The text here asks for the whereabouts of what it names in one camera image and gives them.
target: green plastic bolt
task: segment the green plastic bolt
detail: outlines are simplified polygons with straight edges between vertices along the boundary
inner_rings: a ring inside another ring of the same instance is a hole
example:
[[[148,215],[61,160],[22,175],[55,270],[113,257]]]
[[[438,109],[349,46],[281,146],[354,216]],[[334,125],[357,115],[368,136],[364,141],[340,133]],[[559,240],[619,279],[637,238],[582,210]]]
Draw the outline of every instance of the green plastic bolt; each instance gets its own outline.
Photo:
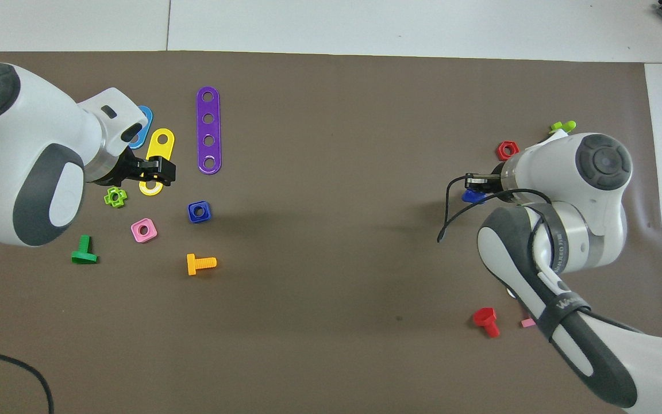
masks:
[[[71,261],[77,265],[89,265],[97,262],[99,257],[88,252],[90,244],[91,236],[82,234],[81,240],[78,242],[78,250],[71,253]]]
[[[555,132],[557,129],[563,129],[563,132],[570,133],[576,128],[576,121],[568,121],[563,124],[562,122],[556,122],[551,125],[551,132]]]
[[[111,205],[115,209],[124,207],[124,200],[126,200],[126,191],[119,187],[108,189],[106,195],[103,197],[103,202]]]

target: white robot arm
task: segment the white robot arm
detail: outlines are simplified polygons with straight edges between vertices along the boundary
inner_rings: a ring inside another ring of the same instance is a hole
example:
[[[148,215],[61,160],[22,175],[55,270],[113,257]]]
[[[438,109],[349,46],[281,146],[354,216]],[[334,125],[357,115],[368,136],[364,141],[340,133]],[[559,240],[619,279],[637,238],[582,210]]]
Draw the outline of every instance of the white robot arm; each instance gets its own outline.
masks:
[[[136,158],[127,147],[146,124],[113,87],[76,104],[36,74],[0,63],[0,242],[41,246],[60,236],[78,213],[84,182],[169,186],[172,163]]]
[[[552,204],[535,194],[507,194],[520,205],[494,210],[479,230],[478,247],[490,273],[517,296],[587,387],[642,414],[662,412],[662,338],[595,314],[559,277],[609,264],[622,251],[622,193],[631,168],[616,139],[559,129],[485,180],[495,188],[489,192],[534,189]]]

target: red hexagon nut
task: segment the red hexagon nut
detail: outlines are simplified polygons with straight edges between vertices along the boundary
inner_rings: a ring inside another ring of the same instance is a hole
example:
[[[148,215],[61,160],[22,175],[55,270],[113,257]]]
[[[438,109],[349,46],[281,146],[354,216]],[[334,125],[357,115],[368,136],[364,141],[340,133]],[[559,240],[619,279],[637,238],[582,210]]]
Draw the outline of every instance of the red hexagon nut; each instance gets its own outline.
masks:
[[[502,141],[497,147],[497,158],[501,162],[506,162],[510,157],[520,152],[514,141]]]

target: pink square nut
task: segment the pink square nut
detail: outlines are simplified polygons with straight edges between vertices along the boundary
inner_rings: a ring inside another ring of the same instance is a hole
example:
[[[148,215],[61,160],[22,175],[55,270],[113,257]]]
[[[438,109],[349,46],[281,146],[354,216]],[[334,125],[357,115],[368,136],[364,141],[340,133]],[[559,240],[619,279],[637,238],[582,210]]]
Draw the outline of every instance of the pink square nut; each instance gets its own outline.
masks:
[[[137,243],[148,242],[157,236],[157,229],[155,229],[155,223],[150,219],[142,219],[132,225],[132,235],[134,240]]]

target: orange plastic bolt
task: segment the orange plastic bolt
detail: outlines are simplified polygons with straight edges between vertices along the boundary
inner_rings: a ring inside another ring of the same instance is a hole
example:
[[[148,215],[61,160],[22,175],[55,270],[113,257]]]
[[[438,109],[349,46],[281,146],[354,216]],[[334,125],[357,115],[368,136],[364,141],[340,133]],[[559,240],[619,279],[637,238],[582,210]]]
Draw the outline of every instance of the orange plastic bolt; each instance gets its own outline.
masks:
[[[196,259],[195,254],[189,252],[186,255],[186,260],[188,262],[188,274],[195,276],[195,270],[200,269],[210,269],[211,267],[216,267],[216,257],[204,257],[203,259]]]
[[[499,336],[499,328],[494,323],[497,320],[497,314],[494,313],[494,308],[482,308],[474,314],[474,323],[478,327],[483,327],[489,335],[489,338],[497,338]]]

